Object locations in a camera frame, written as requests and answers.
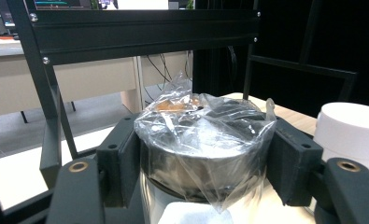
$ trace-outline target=white desk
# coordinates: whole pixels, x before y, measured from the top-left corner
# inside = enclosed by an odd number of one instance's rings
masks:
[[[159,55],[150,58],[164,70]],[[184,71],[186,60],[183,51],[165,54],[171,76]],[[65,102],[120,92],[123,104],[133,113],[144,108],[142,88],[163,83],[161,75],[144,57],[58,65],[55,72]],[[0,40],[0,115],[39,107],[21,42]]]
[[[242,99],[242,93],[233,93],[227,97]],[[261,111],[265,112],[265,102],[255,97],[249,97]],[[276,105],[275,113],[285,119],[295,128],[313,134],[316,128],[316,119],[307,115]],[[259,211],[254,220],[257,224],[287,223],[287,224],[313,224],[315,220],[303,207],[283,206],[282,201],[271,185],[265,186],[263,196],[259,204]]]
[[[88,133],[75,139],[78,150],[99,146],[112,128]],[[0,159],[0,203],[3,209],[46,191],[39,172],[41,147]],[[62,142],[62,164],[71,161],[67,143]]]

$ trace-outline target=floor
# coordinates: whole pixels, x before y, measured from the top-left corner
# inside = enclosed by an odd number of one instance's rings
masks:
[[[112,127],[130,114],[122,104],[121,95],[113,93],[100,97],[70,103],[65,110],[74,136]],[[21,113],[0,116],[0,158],[41,147],[45,118],[41,108],[24,111],[28,123],[24,123]]]

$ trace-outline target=plastic wrap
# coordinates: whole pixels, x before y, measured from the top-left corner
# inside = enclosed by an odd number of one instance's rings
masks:
[[[143,173],[189,202],[221,212],[259,186],[276,116],[250,101],[192,94],[182,75],[136,119]]]

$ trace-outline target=table surface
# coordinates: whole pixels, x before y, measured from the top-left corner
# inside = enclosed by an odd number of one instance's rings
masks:
[[[242,94],[233,93],[226,97],[241,99]],[[265,101],[254,97],[249,97],[249,99],[265,111]],[[315,131],[315,118],[279,105],[276,105],[275,113],[303,132],[313,134]],[[77,147],[79,150],[96,147],[102,143],[111,130],[112,127],[76,137]],[[62,152],[63,164],[71,161],[65,141],[62,142]],[[41,148],[39,147],[0,159],[0,203],[4,209],[47,190],[38,170],[40,154]],[[258,215],[254,223],[307,224],[315,223],[315,221],[303,207],[283,206],[272,186],[267,185],[263,190],[263,197],[259,203]]]
[[[0,39],[0,56],[22,55],[21,41],[13,39]]]

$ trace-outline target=white roll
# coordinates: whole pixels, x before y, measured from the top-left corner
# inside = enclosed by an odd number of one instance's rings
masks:
[[[352,103],[324,105],[318,115],[314,141],[324,148],[323,159],[341,157],[369,169],[369,106]]]

